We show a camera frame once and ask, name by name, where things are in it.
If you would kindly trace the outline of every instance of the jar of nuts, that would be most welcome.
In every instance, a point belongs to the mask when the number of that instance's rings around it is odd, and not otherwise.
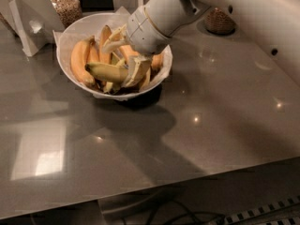
[[[80,0],[51,0],[51,2],[65,28],[83,17]]]

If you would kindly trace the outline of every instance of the reflective table surface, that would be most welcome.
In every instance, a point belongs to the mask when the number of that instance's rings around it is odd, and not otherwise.
[[[0,218],[300,155],[300,88],[239,29],[183,28],[171,76],[125,102],[22,47],[0,24]]]

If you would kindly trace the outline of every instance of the white robotic arm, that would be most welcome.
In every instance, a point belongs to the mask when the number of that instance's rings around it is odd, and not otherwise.
[[[139,53],[160,53],[182,25],[221,8],[300,85],[300,0],[150,0],[127,22],[127,42]]]

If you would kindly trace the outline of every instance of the robotic hand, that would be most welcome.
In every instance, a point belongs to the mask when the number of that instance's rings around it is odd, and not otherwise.
[[[149,61],[181,26],[198,20],[211,6],[228,14],[300,85],[300,0],[150,0],[111,35],[104,50],[129,44],[141,54],[139,61]]]

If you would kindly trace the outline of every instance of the white bowl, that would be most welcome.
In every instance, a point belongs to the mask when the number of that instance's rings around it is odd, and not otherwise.
[[[83,17],[69,26],[62,34],[59,35],[59,39],[56,40],[57,45],[57,59],[61,69],[67,75],[67,77],[73,81],[76,85],[80,86],[83,90],[91,93],[95,98],[108,98],[115,100],[128,100],[135,98],[141,94],[147,93],[150,90],[158,86],[166,77],[169,76],[173,55],[170,46],[166,47],[164,52],[163,68],[158,73],[153,81],[149,83],[142,91],[137,93],[128,93],[124,95],[108,95],[100,91],[95,91],[86,87],[84,84],[78,82],[74,77],[70,69],[70,56],[71,51],[77,41],[83,38],[88,38],[91,35],[95,35],[96,42],[98,42],[99,34],[105,25],[109,25],[112,30],[124,25],[129,17],[129,13],[121,8],[115,13],[98,13]]]

